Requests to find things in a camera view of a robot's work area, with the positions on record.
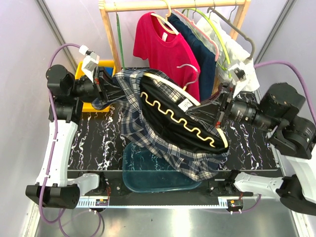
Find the navy plaid skirt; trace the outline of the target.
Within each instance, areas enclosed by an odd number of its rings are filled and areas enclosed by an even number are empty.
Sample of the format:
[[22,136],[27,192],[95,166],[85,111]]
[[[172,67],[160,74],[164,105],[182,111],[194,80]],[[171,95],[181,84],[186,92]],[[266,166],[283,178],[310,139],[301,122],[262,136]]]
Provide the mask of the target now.
[[113,81],[126,94],[125,101],[114,103],[120,105],[122,136],[194,181],[216,176],[229,141],[212,125],[185,114],[195,106],[192,96],[155,69],[123,69]]

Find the red t-shirt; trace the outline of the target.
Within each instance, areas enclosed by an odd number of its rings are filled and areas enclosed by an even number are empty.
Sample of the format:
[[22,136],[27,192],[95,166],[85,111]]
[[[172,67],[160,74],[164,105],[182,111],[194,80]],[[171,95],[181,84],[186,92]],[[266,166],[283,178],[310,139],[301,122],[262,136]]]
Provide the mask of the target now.
[[133,55],[148,60],[152,69],[164,72],[198,101],[200,67],[181,34],[165,30],[152,12],[137,23]]

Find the cream wooden hanger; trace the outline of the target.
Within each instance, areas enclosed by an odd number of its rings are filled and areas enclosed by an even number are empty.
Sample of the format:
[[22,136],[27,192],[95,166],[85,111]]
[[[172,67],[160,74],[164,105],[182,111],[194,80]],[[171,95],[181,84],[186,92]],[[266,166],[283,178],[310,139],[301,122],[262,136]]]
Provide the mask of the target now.
[[167,8],[168,8],[168,13],[166,14],[166,16],[163,18],[156,13],[151,13],[151,16],[154,16],[155,18],[158,19],[158,22],[160,23],[160,25],[165,31],[174,35],[178,35],[179,32],[176,30],[176,28],[170,22],[168,22],[168,17],[171,16],[171,6],[167,0],[163,0],[163,1],[166,3]]

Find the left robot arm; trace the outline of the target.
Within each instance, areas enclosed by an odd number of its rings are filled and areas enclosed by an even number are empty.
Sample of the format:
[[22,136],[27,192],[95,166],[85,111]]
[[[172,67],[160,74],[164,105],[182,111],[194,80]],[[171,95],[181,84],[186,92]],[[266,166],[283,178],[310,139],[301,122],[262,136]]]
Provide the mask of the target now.
[[56,64],[46,71],[47,88],[52,96],[49,139],[35,184],[28,185],[25,190],[25,195],[39,207],[74,209],[81,196],[91,191],[100,196],[106,191],[103,175],[86,173],[69,180],[67,169],[84,104],[97,101],[104,107],[124,96],[112,82],[107,68],[105,63],[99,63],[91,71],[78,69],[74,75]]

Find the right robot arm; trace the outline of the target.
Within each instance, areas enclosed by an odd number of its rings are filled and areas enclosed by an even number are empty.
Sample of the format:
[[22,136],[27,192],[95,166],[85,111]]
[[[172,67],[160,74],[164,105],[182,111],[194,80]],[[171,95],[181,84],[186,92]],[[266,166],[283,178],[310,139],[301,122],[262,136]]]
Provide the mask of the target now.
[[295,173],[269,178],[233,170],[225,179],[225,192],[264,195],[292,211],[315,215],[316,126],[298,116],[305,97],[285,82],[270,86],[259,103],[235,99],[233,92],[233,86],[224,85],[216,99],[190,107],[187,114],[217,128],[232,120],[271,133],[269,143],[287,157]]

